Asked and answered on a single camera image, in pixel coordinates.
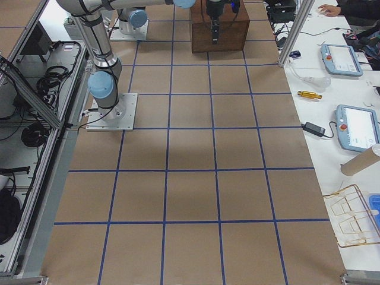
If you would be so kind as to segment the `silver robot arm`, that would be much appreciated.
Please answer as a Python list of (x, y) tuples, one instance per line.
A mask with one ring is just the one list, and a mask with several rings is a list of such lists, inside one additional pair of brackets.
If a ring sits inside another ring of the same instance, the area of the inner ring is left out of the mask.
[[(201, 1), (201, 16), (208, 15), (210, 24), (205, 27), (211, 31), (212, 44), (217, 44), (219, 36), (222, 33), (220, 28), (220, 17), (224, 14), (224, 6), (230, 5), (232, 12), (238, 15), (240, 10), (240, 1)], [(110, 32), (110, 38), (126, 41), (145, 41), (148, 30), (148, 15), (144, 7), (122, 8), (118, 10), (118, 16), (115, 20), (118, 29)]]
[(90, 75), (88, 90), (97, 103), (98, 114), (111, 121), (125, 116), (126, 107), (118, 93), (118, 80), (122, 71), (120, 59), (113, 52), (101, 11), (137, 10), (139, 7), (176, 5), (188, 9), (194, 1), (58, 1), (77, 21), (87, 49), (95, 64)]

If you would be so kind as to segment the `person's hand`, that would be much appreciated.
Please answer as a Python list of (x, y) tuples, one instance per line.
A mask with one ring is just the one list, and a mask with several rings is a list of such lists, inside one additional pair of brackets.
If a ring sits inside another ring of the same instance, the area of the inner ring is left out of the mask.
[(323, 13), (327, 17), (336, 17), (341, 13), (341, 8), (338, 6), (323, 4), (318, 7), (319, 12)]

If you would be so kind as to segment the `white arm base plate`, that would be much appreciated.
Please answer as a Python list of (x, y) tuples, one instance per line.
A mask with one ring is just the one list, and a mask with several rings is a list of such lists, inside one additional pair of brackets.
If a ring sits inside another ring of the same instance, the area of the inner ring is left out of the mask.
[(108, 113), (104, 109), (91, 112), (87, 131), (132, 131), (137, 109), (137, 93), (119, 93), (119, 103)]
[(148, 23), (146, 23), (141, 27), (134, 27), (130, 23), (122, 22), (122, 28), (120, 28), (119, 20), (115, 20), (113, 25), (113, 30), (110, 34), (111, 41), (146, 41), (147, 40), (147, 32), (148, 32)]

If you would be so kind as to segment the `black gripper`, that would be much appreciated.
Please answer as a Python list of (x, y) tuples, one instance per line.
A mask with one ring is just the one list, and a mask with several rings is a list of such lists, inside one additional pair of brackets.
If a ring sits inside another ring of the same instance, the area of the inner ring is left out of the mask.
[(232, 12), (238, 14), (240, 10), (240, 0), (219, 0), (219, 1), (206, 1), (206, 13), (211, 19), (211, 34), (212, 44), (216, 45), (219, 40), (220, 22), (219, 17), (224, 13), (224, 6), (230, 5)]

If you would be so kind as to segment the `person's dark sleeved forearm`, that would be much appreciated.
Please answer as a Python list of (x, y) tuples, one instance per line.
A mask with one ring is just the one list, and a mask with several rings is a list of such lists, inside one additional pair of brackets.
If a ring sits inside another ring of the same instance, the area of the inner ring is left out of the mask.
[(366, 24), (379, 21), (379, 1), (338, 1), (338, 7), (340, 15), (353, 18), (356, 26), (361, 26), (360, 21)]

